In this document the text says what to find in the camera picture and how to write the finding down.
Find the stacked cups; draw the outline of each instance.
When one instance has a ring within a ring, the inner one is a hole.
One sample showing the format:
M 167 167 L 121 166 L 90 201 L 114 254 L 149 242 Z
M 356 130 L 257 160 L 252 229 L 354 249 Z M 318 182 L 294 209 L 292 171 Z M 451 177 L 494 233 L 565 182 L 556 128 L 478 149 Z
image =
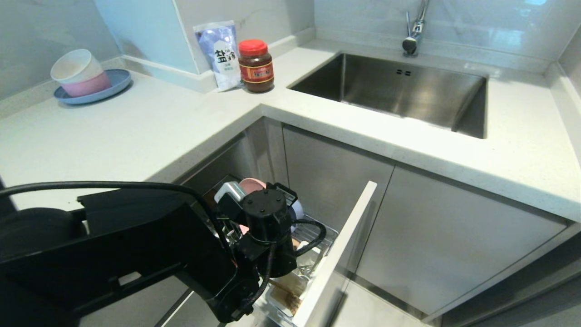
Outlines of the stacked cups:
M 111 87 L 101 64 L 87 49 L 74 50 L 62 56 L 52 66 L 51 77 L 71 97 L 82 97 Z

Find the chrome faucet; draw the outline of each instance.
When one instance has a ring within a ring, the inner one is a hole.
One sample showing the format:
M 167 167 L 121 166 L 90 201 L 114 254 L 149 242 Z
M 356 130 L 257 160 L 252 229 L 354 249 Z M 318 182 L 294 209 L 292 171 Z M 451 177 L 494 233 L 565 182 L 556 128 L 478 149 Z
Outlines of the chrome faucet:
M 422 0 L 419 7 L 418 17 L 414 21 L 414 27 L 411 27 L 410 12 L 406 13 L 407 18 L 407 37 L 403 41 L 403 55 L 406 57 L 415 58 L 418 56 L 419 42 L 424 33 L 424 26 L 426 25 L 426 11 L 428 10 L 429 0 Z

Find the sauce jar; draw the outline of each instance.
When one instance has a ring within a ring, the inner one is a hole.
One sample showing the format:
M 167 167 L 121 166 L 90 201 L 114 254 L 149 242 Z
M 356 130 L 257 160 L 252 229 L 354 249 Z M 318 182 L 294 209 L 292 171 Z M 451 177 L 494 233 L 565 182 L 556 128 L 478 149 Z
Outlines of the sauce jar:
M 248 91 L 270 91 L 274 87 L 274 71 L 268 45 L 262 40 L 246 40 L 240 42 L 238 49 L 241 76 Z

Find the white countertop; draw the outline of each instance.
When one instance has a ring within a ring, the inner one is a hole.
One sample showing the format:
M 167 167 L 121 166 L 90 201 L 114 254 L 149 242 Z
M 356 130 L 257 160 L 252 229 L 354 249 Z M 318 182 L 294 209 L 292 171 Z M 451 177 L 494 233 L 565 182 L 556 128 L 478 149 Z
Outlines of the white countertop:
M 489 76 L 487 138 L 425 126 L 286 86 L 338 51 Z M 581 173 L 541 75 L 315 40 L 274 63 L 276 87 L 199 94 L 132 72 L 125 93 L 69 108 L 46 100 L 0 120 L 7 186 L 63 180 L 171 182 L 262 116 L 581 222 Z M 91 190 L 33 192 L 19 208 L 79 208 Z

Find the stainless steel sink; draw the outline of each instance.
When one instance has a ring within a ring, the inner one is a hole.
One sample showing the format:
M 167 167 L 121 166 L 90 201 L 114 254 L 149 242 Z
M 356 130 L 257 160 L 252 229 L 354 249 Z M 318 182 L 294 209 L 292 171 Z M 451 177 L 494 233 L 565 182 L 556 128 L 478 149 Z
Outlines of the stainless steel sink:
M 482 76 L 341 54 L 290 88 L 485 137 Z

